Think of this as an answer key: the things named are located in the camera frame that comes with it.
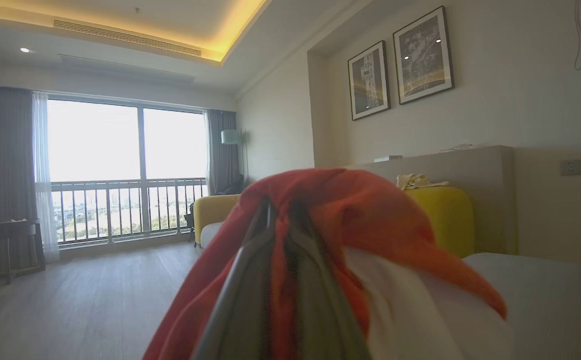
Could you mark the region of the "narrow dark grey curtain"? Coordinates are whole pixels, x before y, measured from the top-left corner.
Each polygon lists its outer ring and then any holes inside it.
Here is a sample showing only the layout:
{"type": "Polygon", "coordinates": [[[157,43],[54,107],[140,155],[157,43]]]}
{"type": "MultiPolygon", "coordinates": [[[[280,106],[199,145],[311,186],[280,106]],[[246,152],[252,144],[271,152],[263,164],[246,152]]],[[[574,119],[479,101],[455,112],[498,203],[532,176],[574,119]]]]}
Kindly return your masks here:
{"type": "Polygon", "coordinates": [[[204,112],[207,134],[206,184],[209,194],[231,195],[241,191],[240,151],[236,145],[223,145],[222,130],[237,130],[237,114],[211,109],[204,112]]]}

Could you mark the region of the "yellow sofa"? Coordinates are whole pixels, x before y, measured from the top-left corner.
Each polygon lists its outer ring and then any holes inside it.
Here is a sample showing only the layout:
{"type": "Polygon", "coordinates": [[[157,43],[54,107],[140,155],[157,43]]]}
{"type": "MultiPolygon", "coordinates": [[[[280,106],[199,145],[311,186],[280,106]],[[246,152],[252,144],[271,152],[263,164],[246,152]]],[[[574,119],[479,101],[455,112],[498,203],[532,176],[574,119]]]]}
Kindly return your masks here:
{"type": "Polygon", "coordinates": [[[510,146],[486,146],[350,166],[395,183],[401,174],[449,182],[471,200],[474,252],[519,253],[515,157],[510,146]]]}

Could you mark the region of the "sheer white curtain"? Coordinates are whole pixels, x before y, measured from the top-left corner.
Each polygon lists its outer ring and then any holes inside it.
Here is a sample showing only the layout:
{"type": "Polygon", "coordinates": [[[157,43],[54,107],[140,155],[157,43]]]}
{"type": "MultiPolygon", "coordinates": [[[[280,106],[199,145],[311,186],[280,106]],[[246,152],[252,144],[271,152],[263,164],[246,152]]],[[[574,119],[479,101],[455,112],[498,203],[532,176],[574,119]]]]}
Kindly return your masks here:
{"type": "Polygon", "coordinates": [[[48,100],[48,94],[40,91],[32,92],[34,179],[40,225],[38,233],[46,264],[60,260],[49,164],[48,100]]]}

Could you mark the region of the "small black framed picture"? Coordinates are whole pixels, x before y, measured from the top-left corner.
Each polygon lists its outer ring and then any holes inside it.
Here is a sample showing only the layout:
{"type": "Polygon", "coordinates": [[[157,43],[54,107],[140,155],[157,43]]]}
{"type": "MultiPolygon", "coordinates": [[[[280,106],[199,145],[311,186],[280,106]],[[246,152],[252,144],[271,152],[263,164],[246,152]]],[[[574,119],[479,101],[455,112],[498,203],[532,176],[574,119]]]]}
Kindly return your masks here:
{"type": "Polygon", "coordinates": [[[353,121],[391,109],[384,40],[348,59],[348,86],[353,121]]]}

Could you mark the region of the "red garment with white lining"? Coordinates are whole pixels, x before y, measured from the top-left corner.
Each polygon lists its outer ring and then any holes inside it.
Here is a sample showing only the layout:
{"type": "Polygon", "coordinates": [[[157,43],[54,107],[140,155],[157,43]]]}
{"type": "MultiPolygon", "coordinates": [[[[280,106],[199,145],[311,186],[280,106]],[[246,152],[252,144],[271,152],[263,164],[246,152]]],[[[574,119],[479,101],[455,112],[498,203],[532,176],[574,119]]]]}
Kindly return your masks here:
{"type": "Polygon", "coordinates": [[[371,360],[512,360],[499,292],[435,243],[425,212],[364,170],[304,169],[247,187],[177,292],[142,360],[192,360],[236,254],[264,200],[276,211],[268,356],[298,360],[297,281],[286,263],[292,207],[307,210],[371,360]]]}

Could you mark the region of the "small dark chair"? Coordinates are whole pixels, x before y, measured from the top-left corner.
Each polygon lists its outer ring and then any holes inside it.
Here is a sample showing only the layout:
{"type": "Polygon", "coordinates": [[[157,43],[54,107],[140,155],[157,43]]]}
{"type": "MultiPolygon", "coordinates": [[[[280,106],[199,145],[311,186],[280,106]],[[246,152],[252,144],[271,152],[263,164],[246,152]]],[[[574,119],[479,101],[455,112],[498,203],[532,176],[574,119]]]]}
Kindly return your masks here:
{"type": "Polygon", "coordinates": [[[184,215],[184,219],[188,228],[188,240],[195,243],[194,202],[188,207],[188,213],[184,215]]]}

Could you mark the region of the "floor lamp with white shade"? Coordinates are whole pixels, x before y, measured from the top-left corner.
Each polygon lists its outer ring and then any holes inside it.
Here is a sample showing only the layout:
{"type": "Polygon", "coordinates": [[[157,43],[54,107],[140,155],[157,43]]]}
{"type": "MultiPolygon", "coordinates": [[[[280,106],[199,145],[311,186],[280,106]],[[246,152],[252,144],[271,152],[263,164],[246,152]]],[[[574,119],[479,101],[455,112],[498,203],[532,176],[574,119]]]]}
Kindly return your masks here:
{"type": "Polygon", "coordinates": [[[239,171],[241,191],[248,185],[249,153],[247,150],[247,133],[243,129],[226,129],[220,132],[222,145],[237,146],[239,151],[239,171]]]}

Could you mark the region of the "large glass window frame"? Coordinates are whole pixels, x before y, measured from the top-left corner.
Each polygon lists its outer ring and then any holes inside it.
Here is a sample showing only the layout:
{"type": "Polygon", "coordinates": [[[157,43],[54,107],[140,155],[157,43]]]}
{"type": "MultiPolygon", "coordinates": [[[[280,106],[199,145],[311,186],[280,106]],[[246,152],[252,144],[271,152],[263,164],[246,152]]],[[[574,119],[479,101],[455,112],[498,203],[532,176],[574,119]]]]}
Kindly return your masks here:
{"type": "Polygon", "coordinates": [[[51,182],[206,178],[203,111],[48,99],[51,182]]]}

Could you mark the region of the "large black framed picture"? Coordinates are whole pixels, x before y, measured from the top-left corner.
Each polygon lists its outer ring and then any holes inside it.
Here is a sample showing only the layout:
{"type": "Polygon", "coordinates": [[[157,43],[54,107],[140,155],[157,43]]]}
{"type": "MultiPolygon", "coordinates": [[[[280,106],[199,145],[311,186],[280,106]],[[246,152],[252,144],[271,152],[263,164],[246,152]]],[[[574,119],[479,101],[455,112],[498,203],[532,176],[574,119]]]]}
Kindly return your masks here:
{"type": "Polygon", "coordinates": [[[446,7],[439,6],[393,33],[400,105],[455,88],[446,7]]]}

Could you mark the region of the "sofa with light grey seat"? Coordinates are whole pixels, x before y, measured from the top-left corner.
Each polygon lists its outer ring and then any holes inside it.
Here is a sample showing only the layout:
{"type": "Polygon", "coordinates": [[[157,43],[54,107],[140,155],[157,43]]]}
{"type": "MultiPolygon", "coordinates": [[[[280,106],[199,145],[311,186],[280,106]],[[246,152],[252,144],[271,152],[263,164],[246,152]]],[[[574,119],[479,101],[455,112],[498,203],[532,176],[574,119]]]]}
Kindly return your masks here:
{"type": "Polygon", "coordinates": [[[437,243],[463,257],[503,296],[515,360],[581,360],[581,266],[555,260],[476,253],[473,205],[456,187],[406,193],[424,210],[437,243]]]}

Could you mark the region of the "wide dark grey curtain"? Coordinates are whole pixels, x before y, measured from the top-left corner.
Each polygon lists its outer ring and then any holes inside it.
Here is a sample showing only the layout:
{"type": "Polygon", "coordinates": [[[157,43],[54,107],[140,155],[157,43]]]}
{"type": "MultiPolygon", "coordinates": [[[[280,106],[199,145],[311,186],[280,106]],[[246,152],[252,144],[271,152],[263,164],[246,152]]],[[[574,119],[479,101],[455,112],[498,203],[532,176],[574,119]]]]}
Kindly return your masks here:
{"type": "Polygon", "coordinates": [[[33,140],[32,91],[0,87],[0,223],[39,218],[33,140]]]}

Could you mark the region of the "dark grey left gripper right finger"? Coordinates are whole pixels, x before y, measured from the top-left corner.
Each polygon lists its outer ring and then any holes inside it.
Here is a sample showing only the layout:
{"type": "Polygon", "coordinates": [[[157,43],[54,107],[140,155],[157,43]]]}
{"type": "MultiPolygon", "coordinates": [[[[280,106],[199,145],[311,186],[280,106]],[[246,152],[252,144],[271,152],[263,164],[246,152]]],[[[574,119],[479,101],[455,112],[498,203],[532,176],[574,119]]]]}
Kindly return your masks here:
{"type": "Polygon", "coordinates": [[[298,360],[371,360],[308,211],[299,205],[291,207],[289,224],[284,255],[290,277],[296,281],[298,360]]]}

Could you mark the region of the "pale yellow crumpled cloth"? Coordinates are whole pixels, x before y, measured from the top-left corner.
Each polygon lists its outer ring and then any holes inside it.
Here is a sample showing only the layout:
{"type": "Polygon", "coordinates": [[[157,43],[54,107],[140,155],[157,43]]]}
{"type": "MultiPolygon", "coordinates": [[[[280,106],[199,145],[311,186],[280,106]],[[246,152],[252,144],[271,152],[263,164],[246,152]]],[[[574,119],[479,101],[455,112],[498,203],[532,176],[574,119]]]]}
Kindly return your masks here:
{"type": "Polygon", "coordinates": [[[449,185],[450,182],[448,181],[432,182],[423,174],[400,174],[396,177],[396,187],[402,191],[431,187],[445,187],[449,185]]]}

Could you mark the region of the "grey balcony railing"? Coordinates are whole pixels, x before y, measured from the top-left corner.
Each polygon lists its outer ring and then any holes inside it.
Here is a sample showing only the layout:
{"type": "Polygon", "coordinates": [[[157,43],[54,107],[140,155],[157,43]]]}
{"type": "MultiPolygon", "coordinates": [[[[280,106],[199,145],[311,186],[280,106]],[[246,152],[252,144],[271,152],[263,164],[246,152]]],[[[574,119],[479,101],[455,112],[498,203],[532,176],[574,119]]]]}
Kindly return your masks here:
{"type": "Polygon", "coordinates": [[[188,234],[192,203],[208,196],[203,177],[52,183],[60,246],[188,234]]]}

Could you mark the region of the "long ceiling air vent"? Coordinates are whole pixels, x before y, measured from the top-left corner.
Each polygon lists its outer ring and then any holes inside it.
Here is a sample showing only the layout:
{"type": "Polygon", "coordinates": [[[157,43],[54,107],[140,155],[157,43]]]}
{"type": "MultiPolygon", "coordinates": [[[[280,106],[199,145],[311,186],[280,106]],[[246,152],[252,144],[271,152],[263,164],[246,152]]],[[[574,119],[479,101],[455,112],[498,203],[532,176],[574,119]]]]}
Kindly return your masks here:
{"type": "Polygon", "coordinates": [[[52,26],[60,30],[76,32],[79,34],[92,35],[101,38],[122,41],[125,43],[137,44],[155,49],[171,51],[178,54],[193,57],[202,57],[202,51],[197,48],[188,47],[165,41],[164,39],[149,38],[142,35],[131,34],[121,30],[112,30],[101,26],[87,25],[85,23],[69,22],[66,20],[54,19],[52,26]]]}

